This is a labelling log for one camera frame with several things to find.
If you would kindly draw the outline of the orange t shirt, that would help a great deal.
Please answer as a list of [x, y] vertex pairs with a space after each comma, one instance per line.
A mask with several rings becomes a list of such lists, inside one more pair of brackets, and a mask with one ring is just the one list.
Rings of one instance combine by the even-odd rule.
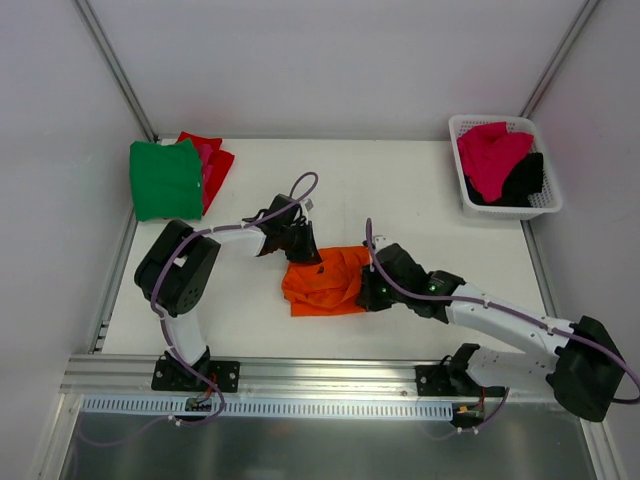
[[290, 263], [281, 282], [292, 317], [341, 316], [364, 313], [356, 300], [362, 286], [362, 268], [370, 262], [365, 246], [319, 250], [315, 265]]

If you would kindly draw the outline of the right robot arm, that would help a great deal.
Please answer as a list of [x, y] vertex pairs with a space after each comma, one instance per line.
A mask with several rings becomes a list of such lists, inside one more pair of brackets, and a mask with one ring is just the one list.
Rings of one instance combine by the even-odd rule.
[[485, 388], [552, 396], [590, 422], [616, 403], [624, 360], [605, 326], [589, 316], [577, 322], [536, 315], [486, 294], [443, 270], [427, 272], [399, 244], [376, 236], [366, 245], [358, 305], [378, 312], [403, 304], [414, 314], [478, 331], [508, 346], [498, 351], [464, 343], [446, 367], [449, 387], [461, 396]]

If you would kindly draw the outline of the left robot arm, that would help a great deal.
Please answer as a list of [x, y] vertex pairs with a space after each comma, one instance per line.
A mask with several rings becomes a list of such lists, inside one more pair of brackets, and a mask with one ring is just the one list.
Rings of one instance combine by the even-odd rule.
[[170, 221], [134, 274], [134, 283], [161, 321], [167, 356], [177, 364], [174, 378], [188, 390], [208, 381], [210, 351], [197, 318], [200, 302], [218, 256], [262, 257], [282, 251], [297, 265], [316, 265], [309, 200], [278, 194], [267, 209], [231, 225], [196, 231]]

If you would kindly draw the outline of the red folded t shirt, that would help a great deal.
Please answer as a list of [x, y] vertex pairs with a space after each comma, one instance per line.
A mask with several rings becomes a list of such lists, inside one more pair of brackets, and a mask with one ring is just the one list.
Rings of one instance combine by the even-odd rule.
[[211, 195], [212, 204], [231, 170], [231, 167], [235, 160], [235, 156], [232, 153], [222, 149], [223, 140], [221, 138], [206, 138], [196, 136], [187, 132], [182, 132], [178, 137], [178, 141], [182, 142], [185, 140], [190, 140], [197, 152], [198, 148], [203, 144], [208, 144], [213, 149], [213, 155], [211, 157], [213, 172], [209, 184], [209, 193]]

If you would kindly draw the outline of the pink folded t shirt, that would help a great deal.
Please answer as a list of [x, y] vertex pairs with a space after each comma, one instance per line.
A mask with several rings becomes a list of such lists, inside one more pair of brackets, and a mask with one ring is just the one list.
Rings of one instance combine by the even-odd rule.
[[213, 164], [211, 157], [213, 155], [213, 149], [208, 144], [203, 144], [198, 148], [200, 160], [202, 163], [202, 202], [203, 212], [206, 212], [212, 202], [211, 195], [209, 193], [209, 184], [213, 172]]

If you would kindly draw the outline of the green folded t shirt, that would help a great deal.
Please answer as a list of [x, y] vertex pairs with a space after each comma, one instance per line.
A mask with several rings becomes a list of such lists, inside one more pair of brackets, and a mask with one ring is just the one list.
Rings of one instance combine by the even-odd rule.
[[204, 209], [201, 167], [190, 140], [171, 145], [132, 143], [129, 178], [136, 219], [199, 220]]

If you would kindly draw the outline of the magenta t shirt in basket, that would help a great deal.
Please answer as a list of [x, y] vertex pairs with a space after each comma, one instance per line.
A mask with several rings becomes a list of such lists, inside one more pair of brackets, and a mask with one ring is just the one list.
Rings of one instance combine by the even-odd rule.
[[506, 122], [471, 128], [456, 141], [464, 179], [470, 178], [485, 201], [497, 200], [504, 181], [530, 153], [534, 139], [530, 133], [510, 132]]

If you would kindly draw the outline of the black t shirt in basket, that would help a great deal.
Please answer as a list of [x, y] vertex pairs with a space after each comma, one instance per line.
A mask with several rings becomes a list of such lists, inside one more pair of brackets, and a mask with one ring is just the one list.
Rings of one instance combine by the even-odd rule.
[[466, 190], [472, 203], [481, 206], [531, 208], [531, 195], [541, 193], [544, 182], [544, 156], [542, 153], [530, 153], [510, 172], [502, 186], [502, 196], [493, 202], [487, 202], [473, 187], [468, 176], [465, 177]]

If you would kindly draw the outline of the white plastic basket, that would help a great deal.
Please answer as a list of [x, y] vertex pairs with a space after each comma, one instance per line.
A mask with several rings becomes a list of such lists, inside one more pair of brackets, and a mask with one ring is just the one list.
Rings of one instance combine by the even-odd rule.
[[559, 181], [531, 120], [462, 114], [448, 127], [465, 215], [523, 221], [561, 210]]

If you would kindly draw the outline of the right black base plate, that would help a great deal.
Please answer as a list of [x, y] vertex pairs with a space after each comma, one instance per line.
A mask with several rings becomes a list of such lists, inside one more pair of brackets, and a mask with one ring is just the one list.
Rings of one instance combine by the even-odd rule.
[[414, 367], [415, 385], [420, 397], [499, 398], [506, 393], [501, 386], [483, 387], [474, 381], [468, 366], [462, 364], [422, 364]]

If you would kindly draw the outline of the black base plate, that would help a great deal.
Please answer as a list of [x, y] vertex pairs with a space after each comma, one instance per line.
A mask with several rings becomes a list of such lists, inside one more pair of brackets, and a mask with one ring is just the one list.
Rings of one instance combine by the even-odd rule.
[[236, 393], [240, 380], [241, 363], [211, 360], [208, 357], [192, 367], [198, 374], [187, 370], [171, 355], [161, 356], [155, 364], [151, 390], [158, 392], [205, 392], [210, 388], [203, 378], [212, 381], [223, 393]]
[[483, 387], [474, 381], [468, 366], [462, 364], [422, 364], [414, 367], [415, 385], [420, 397], [499, 398], [506, 393], [501, 386]]

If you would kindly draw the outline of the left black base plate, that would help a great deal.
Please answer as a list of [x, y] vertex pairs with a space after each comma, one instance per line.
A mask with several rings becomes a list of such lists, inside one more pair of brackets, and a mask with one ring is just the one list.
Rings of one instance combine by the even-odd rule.
[[240, 380], [241, 363], [211, 360], [208, 357], [192, 367], [198, 374], [187, 370], [171, 355], [161, 356], [155, 364], [151, 390], [158, 392], [205, 392], [210, 388], [203, 378], [212, 381], [223, 393], [236, 393]]

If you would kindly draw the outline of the aluminium mounting rail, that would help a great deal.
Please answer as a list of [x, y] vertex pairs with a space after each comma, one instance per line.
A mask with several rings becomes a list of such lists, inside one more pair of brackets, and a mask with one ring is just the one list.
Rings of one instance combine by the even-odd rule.
[[[156, 356], [74, 355], [60, 391], [65, 394], [155, 394]], [[239, 358], [236, 398], [340, 400], [476, 400], [481, 390], [462, 397], [431, 386], [424, 396], [416, 367], [429, 361]]]

